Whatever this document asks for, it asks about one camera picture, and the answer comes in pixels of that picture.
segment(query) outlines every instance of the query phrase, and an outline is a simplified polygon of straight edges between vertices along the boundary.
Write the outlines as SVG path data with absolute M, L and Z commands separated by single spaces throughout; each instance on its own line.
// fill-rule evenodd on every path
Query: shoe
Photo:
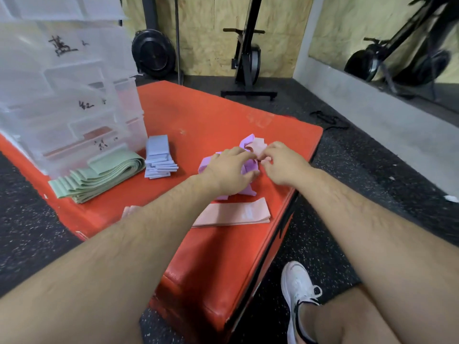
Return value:
M 292 261 L 285 265 L 280 278 L 280 287 L 282 294 L 284 295 L 285 301 L 290 309 L 290 322 L 287 330 L 287 343 L 296 344 L 294 321 L 295 321 L 295 308 L 297 304 L 302 302 L 309 302 L 315 305 L 320 305 L 317 298 L 322 295 L 322 289 L 319 286 L 313 285 L 309 274 L 303 265 L 299 262 Z M 301 333 L 302 337 L 305 337 L 307 341 L 314 343 L 306 333 Z

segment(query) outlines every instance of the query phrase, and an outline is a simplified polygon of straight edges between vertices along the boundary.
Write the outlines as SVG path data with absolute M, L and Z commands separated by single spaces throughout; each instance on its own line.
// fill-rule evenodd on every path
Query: person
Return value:
M 0 299 L 0 343 L 141 343 L 138 320 L 187 231 L 220 195 L 258 176 L 233 148 L 206 170 L 84 242 Z M 320 306 L 298 262 L 281 289 L 289 344 L 457 343 L 459 249 L 367 200 L 280 142 L 259 157 L 267 176 L 313 206 L 362 279 Z

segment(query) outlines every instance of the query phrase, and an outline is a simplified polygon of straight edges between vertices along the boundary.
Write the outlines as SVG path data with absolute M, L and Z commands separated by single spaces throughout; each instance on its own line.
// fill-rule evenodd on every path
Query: red plyo box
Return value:
M 171 156 L 180 167 L 170 177 L 149 180 L 142 172 L 84 204 L 75 204 L 68 198 L 57 199 L 49 178 L 0 137 L 0 150 L 60 221 L 83 240 L 117 222 L 125 206 L 146 205 L 196 174 L 204 157 L 237 146 L 252 133 L 267 144 L 282 141 L 307 160 L 322 136 L 318 126 L 166 81 L 138 91 L 147 134 L 169 137 Z M 191 229 L 150 301 L 189 342 L 228 341 L 284 238 L 297 192 L 275 185 L 265 173 L 252 188 L 256 197 L 235 195 L 228 202 L 265 197 L 271 222 Z

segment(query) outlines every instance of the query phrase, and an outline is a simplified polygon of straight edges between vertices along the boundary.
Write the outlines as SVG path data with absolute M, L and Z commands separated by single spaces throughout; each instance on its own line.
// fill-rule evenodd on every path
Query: right arm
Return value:
M 296 188 L 341 246 L 405 344 L 459 340 L 459 248 L 371 202 L 275 142 L 267 175 Z

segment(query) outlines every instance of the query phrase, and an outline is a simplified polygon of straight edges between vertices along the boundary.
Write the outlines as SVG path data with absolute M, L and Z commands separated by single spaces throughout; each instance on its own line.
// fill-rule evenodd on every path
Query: speckled rubber flooring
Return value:
M 232 82 L 232 77 L 189 76 L 185 85 L 219 95 Z M 260 79 L 257 86 L 277 90 L 279 95 L 273 102 L 268 98 L 231 99 L 313 124 L 317 119 L 310 112 L 338 115 L 292 79 Z M 358 129 L 351 126 L 324 132 L 313 163 L 369 199 L 459 245 L 459 206 L 445 201 L 445 193 Z M 1 296 L 80 242 L 3 155 L 0 177 Z M 282 268 L 290 260 L 300 261 L 314 284 L 323 289 L 322 302 L 359 282 L 323 222 L 300 198 L 284 242 L 232 343 L 286 342 L 288 307 L 279 282 Z M 184 342 L 150 310 L 143 314 L 141 326 L 145 343 Z

